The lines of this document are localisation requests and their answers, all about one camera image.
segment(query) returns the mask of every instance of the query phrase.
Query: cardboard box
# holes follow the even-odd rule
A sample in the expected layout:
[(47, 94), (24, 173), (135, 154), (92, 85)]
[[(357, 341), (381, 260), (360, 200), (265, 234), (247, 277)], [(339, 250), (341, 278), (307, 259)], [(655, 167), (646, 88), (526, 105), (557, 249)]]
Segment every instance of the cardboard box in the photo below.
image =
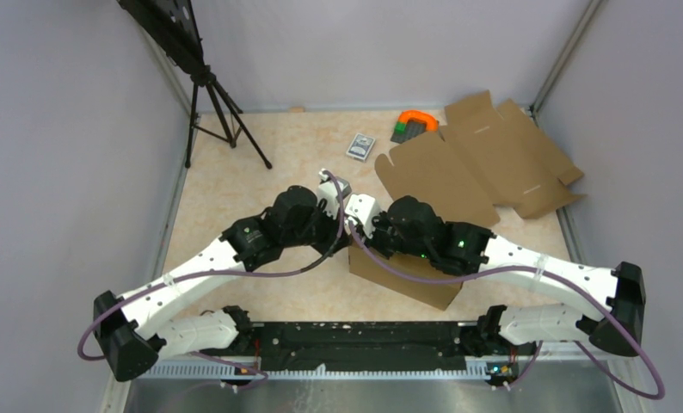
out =
[[(446, 117), (448, 125), (439, 133), (424, 133), (375, 160), (374, 169), (393, 200), (412, 195), (446, 221), (490, 228), (499, 221), (494, 205), (533, 219), (583, 196), (566, 187), (582, 172), (514, 102), (494, 108), (486, 91), (448, 105)], [(462, 287), (404, 280), (356, 245), (348, 250), (351, 273), (440, 310)], [(418, 277), (451, 278), (416, 256), (397, 255), (388, 263)]]

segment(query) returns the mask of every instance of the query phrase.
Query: gray wall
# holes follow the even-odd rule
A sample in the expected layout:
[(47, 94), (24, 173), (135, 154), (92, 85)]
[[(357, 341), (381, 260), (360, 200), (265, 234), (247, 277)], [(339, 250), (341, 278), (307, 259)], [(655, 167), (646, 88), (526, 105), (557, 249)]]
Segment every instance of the gray wall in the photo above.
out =
[(241, 108), (429, 108), (481, 89), (531, 103), (587, 3), (207, 0), (194, 12)]
[(683, 411), (683, 1), (606, 4), (541, 120), (585, 171), (571, 210), (589, 261), (643, 267), (656, 408)]
[(97, 409), (77, 340), (151, 271), (186, 122), (115, 2), (0, 2), (0, 411)]

